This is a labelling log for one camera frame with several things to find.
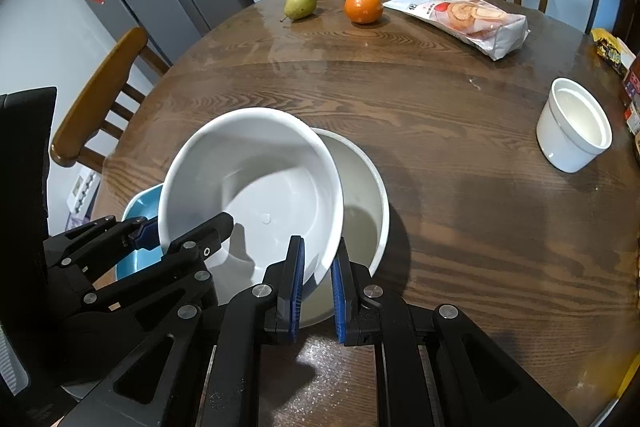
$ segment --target wooden table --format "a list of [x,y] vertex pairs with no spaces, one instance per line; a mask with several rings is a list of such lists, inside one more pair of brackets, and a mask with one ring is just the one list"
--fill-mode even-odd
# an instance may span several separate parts
[[[412,303],[460,306],[578,420],[614,396],[640,350],[635,290],[640,169],[620,80],[578,30],[529,18],[522,50],[492,62],[399,12],[350,23],[344,0],[279,22],[263,0],[198,42],[146,97],[104,167],[96,215],[121,215],[164,179],[207,121],[248,106],[338,132],[378,166],[391,206],[375,279]],[[610,150],[583,170],[552,167],[536,142],[551,82],[598,99]],[[263,355],[262,425],[373,426],[374,359],[335,341],[331,320]]]

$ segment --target green pear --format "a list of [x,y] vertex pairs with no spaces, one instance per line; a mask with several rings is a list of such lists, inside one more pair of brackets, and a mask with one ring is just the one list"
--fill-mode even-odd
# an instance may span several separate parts
[[317,4],[316,0],[287,0],[284,5],[284,17],[292,21],[302,19],[311,15]]

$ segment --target mandarin orange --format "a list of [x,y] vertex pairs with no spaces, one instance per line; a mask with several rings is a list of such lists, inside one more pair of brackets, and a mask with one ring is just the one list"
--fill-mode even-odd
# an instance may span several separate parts
[[370,24],[377,21],[382,15],[381,0],[346,0],[344,13],[358,24]]

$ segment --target bread package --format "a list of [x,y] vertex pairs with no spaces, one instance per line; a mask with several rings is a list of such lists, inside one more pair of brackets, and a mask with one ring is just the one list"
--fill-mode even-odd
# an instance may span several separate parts
[[384,6],[433,24],[493,60],[521,47],[529,34],[524,15],[483,0],[391,0]]

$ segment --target white ceramic bowl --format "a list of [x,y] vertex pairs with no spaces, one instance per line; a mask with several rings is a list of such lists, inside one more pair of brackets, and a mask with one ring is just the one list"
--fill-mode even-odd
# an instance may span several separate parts
[[224,304],[262,282],[290,236],[301,235],[306,298],[334,259],[343,209],[334,160],[310,127],[275,109],[239,109],[201,127],[175,157],[160,196],[160,245],[166,251],[219,212],[231,214],[231,237],[206,261]]
[[551,84],[536,135],[553,166],[575,172],[611,145],[611,126],[598,101],[580,84],[556,78]]
[[[342,235],[349,259],[369,267],[373,275],[385,252],[389,233],[389,203],[385,184],[376,166],[359,147],[346,138],[314,129],[329,149],[342,182],[344,223]],[[321,322],[334,314],[331,274],[302,303],[300,327]]]

